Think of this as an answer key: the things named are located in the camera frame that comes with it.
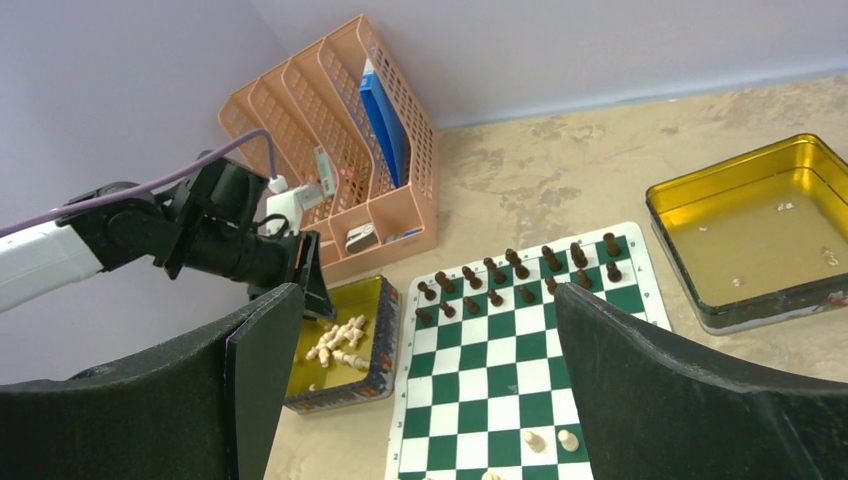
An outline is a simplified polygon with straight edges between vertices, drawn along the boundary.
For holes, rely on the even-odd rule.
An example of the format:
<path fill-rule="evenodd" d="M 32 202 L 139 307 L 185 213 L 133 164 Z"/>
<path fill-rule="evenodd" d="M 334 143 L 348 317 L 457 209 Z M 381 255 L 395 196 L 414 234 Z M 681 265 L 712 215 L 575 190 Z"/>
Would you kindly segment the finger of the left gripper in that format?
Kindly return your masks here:
<path fill-rule="evenodd" d="M 301 231 L 299 285 L 304 293 L 304 315 L 307 318 L 335 321 L 336 307 L 330 299 L 320 259 L 320 234 Z"/>

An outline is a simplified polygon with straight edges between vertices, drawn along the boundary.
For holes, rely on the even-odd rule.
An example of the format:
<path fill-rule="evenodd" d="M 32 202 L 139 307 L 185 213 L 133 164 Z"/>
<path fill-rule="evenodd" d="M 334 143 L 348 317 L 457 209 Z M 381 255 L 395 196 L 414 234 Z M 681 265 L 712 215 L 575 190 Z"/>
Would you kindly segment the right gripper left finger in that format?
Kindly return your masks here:
<path fill-rule="evenodd" d="M 304 312 L 286 284 L 62 381 L 1 389 L 5 479 L 260 479 Z"/>

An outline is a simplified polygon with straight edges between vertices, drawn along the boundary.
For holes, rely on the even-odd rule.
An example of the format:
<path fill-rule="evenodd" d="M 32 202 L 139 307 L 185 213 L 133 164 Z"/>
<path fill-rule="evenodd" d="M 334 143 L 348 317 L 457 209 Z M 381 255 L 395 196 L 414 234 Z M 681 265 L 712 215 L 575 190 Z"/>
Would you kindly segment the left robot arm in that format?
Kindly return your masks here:
<path fill-rule="evenodd" d="M 160 193 L 116 182 L 74 198 L 97 204 L 2 237 L 1 309 L 149 256 L 170 279 L 189 268 L 245 284 L 250 299 L 296 284 L 306 318 L 333 320 L 319 233 L 296 232 L 288 213 L 254 218 L 268 184 L 222 157 Z"/>

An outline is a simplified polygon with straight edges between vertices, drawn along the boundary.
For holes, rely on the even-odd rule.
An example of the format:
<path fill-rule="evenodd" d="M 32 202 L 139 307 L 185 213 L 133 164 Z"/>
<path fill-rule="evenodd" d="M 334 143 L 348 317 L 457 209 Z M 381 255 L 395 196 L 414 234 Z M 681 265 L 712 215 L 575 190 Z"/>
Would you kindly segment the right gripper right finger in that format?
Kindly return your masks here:
<path fill-rule="evenodd" d="M 588 290 L 555 292 L 597 479 L 843 479 L 847 387 L 708 348 Z"/>

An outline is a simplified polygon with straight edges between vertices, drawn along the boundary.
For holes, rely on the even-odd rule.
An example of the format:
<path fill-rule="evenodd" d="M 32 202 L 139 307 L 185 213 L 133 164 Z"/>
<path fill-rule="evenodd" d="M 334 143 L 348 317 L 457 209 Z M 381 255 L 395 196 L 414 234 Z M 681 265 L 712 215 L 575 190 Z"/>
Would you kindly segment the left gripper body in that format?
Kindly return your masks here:
<path fill-rule="evenodd" d="M 221 261 L 218 275 L 245 284 L 247 297 L 257 299 L 282 284 L 300 284 L 310 247 L 309 234 L 279 238 L 249 234 L 237 254 L 228 254 Z"/>

